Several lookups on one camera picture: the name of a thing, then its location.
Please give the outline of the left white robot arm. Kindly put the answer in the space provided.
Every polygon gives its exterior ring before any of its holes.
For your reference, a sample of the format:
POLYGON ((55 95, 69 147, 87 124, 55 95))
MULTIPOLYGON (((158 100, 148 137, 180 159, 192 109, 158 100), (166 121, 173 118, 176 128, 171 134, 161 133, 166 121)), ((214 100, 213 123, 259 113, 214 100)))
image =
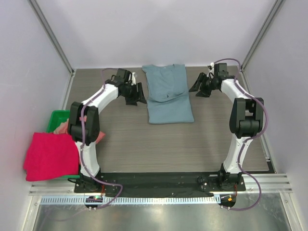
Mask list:
POLYGON ((118 97, 124 97, 127 105, 146 104, 142 84, 136 81, 136 73, 119 68, 116 74, 103 81, 92 96, 71 104, 67 132, 79 154, 79 178, 75 181, 77 191, 95 193, 104 185, 96 154, 96 140, 100 134, 99 116, 118 97))

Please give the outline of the blue t shirt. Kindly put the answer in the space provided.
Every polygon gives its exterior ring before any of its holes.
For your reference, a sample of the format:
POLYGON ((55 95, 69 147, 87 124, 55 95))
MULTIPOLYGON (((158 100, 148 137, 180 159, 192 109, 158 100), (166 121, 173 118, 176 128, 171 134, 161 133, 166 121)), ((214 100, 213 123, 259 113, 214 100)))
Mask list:
POLYGON ((144 65, 150 124, 193 123, 186 68, 183 64, 144 65))

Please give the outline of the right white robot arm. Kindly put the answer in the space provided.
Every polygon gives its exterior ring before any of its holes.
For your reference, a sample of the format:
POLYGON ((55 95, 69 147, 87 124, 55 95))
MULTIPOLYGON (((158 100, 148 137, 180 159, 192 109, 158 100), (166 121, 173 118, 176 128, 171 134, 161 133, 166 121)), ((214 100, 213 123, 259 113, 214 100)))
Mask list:
POLYGON ((197 97, 208 98, 212 91, 219 90, 230 99, 233 103, 229 120, 232 140, 217 176, 199 180, 204 191, 242 190, 242 163, 254 137, 263 129, 264 101, 251 96, 235 76, 229 74, 226 63, 211 63, 208 70, 208 74, 199 74, 190 91, 195 92, 197 97))

